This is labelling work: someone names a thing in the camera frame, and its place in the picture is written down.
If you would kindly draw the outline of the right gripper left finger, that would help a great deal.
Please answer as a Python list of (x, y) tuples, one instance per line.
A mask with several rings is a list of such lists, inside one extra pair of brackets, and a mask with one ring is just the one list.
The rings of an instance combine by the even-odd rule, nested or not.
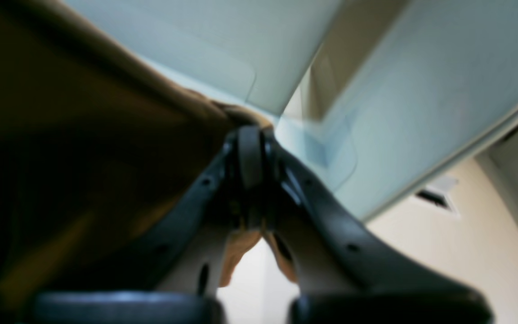
[(31, 324), (224, 324), (214, 297), (229, 238), (253, 227), (253, 132), (221, 152), (171, 209), (131, 244), (39, 293)]

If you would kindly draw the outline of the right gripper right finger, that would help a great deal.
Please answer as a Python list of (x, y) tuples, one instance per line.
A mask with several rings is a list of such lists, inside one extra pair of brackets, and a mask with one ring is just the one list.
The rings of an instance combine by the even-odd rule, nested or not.
[(250, 128), (250, 189), (293, 264), (290, 324), (491, 324), (477, 291), (370, 233), (272, 131)]

